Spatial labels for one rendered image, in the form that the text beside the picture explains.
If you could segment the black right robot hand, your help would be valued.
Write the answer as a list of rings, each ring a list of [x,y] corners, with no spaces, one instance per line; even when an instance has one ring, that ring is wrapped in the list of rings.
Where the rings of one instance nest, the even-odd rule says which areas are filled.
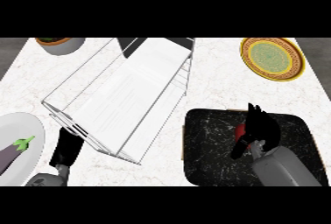
[[[238,159],[249,145],[265,140],[264,152],[271,151],[281,141],[281,128],[277,120],[268,115],[259,105],[249,104],[249,113],[244,123],[244,134],[233,147],[231,158]]]

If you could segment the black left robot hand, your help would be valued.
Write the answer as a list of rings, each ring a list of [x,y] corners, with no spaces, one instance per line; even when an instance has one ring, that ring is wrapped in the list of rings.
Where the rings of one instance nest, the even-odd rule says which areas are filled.
[[[66,165],[70,167],[77,160],[85,140],[80,136],[73,135],[66,128],[60,130],[57,149],[51,158],[49,165],[57,167]]]

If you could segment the red tomato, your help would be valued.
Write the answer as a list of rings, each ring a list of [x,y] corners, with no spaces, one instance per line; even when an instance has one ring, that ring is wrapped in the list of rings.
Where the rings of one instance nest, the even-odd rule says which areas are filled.
[[[235,127],[235,137],[240,138],[246,134],[246,124],[238,124]]]

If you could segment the black marbled tray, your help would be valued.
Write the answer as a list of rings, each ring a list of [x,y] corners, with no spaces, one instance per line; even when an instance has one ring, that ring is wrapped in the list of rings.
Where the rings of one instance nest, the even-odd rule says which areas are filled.
[[[323,186],[329,186],[327,168],[305,120],[289,114],[269,116],[281,128],[281,142],[300,158]],[[184,171],[197,186],[262,186],[252,169],[253,155],[231,159],[235,128],[244,124],[246,111],[193,109],[185,116]]]

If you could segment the white plate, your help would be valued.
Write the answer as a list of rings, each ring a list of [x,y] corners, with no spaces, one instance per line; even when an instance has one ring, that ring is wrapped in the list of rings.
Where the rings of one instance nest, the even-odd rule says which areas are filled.
[[[37,117],[29,113],[17,112],[0,116],[0,150],[3,150],[18,139],[36,137],[29,149],[15,159],[8,170],[0,176],[0,186],[21,186],[43,152],[46,142],[46,131]]]

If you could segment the purple eggplant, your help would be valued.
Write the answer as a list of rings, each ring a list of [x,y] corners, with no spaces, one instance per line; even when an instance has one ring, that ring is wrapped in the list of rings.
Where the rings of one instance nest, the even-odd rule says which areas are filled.
[[[27,139],[18,139],[3,150],[0,150],[0,176],[6,172],[18,156],[29,149],[30,142],[35,138],[36,137],[32,136]]]

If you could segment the yellow patterned plate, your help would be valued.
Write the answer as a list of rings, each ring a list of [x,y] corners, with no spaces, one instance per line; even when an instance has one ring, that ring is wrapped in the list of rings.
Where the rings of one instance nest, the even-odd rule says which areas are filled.
[[[306,59],[287,38],[244,38],[243,62],[271,81],[293,81],[306,70]]]

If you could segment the grey potted plant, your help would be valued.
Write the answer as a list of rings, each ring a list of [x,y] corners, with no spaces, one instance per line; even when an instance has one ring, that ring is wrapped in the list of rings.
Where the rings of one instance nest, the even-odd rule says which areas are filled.
[[[71,54],[85,44],[85,38],[36,38],[36,42],[52,55]]]

